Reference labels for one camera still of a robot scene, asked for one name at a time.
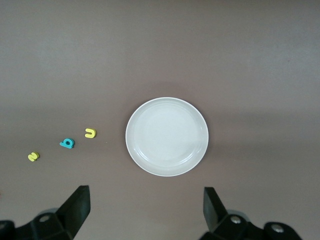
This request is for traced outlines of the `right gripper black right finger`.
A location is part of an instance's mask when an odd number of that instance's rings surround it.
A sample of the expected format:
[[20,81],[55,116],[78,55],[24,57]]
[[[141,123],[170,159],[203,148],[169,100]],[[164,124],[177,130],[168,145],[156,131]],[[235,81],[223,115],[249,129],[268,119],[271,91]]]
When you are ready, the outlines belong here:
[[267,222],[259,228],[239,214],[228,213],[213,187],[204,188],[203,214],[208,232],[201,240],[303,240],[282,222]]

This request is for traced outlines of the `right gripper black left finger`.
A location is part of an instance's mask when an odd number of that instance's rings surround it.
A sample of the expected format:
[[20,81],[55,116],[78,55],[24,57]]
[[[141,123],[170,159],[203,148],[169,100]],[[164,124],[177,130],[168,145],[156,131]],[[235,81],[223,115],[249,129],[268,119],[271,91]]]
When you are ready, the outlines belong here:
[[81,185],[55,212],[43,212],[25,225],[0,220],[0,240],[74,240],[89,213],[90,187]]

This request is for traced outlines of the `teal foam letter b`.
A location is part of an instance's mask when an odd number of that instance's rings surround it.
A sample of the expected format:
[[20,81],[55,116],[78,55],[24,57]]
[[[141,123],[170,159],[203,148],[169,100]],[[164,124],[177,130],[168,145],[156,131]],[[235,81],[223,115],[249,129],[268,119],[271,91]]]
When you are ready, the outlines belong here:
[[72,138],[65,138],[62,142],[59,143],[61,147],[72,149],[74,147],[74,140]]

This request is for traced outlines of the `beige brown round plate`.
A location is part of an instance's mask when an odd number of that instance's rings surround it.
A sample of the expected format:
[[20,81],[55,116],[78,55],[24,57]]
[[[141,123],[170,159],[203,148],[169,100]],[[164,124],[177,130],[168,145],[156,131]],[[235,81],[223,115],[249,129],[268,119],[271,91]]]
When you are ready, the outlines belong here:
[[200,111],[175,97],[158,97],[139,106],[128,120],[125,143],[144,171],[175,177],[195,168],[209,145],[209,129]]

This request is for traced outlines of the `brown table cover mat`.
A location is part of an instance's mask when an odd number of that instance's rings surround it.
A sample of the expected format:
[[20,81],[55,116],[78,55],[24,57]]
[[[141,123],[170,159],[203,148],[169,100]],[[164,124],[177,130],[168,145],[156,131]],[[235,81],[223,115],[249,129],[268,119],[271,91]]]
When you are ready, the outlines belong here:
[[[167,96],[209,130],[175,177],[125,142]],[[206,186],[258,227],[320,240],[320,0],[0,0],[0,219],[23,225],[80,185],[75,240],[198,240]]]

